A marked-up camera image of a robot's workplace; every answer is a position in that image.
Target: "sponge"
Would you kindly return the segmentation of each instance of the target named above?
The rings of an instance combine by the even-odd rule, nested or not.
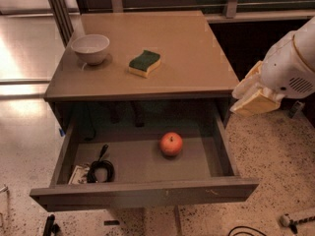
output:
[[[160,64],[160,55],[152,51],[144,52],[129,63],[129,72],[147,78]]]

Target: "bowl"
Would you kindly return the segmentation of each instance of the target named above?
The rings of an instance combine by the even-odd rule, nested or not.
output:
[[[108,54],[108,46],[108,37],[100,34],[81,36],[71,44],[71,48],[77,56],[92,66],[103,62]]]

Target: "terrazzo floor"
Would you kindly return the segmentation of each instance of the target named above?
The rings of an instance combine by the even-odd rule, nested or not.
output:
[[[42,235],[50,213],[29,194],[50,183],[63,142],[58,129],[39,96],[0,100],[0,188],[9,187],[0,194],[0,235]],[[226,132],[240,175],[260,180],[246,202],[55,212],[58,235],[224,236],[240,225],[269,236],[293,235],[279,218],[315,207],[314,128],[302,114],[289,119],[279,110],[250,118],[232,115]],[[104,225],[107,220],[119,225]],[[298,225],[298,231],[315,235],[315,222]],[[248,233],[260,235],[237,235]]]

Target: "brown table surface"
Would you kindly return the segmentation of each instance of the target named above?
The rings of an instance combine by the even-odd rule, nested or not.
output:
[[[84,66],[71,41],[98,33],[110,39],[109,54],[98,66]],[[134,100],[229,95],[238,83],[203,14],[150,12],[86,14],[69,42],[45,100]],[[161,55],[149,77],[128,72],[143,50]]]

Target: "red apple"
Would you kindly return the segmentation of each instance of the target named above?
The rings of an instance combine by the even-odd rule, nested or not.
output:
[[[159,140],[159,148],[167,156],[176,156],[183,147],[182,138],[174,132],[168,132]]]

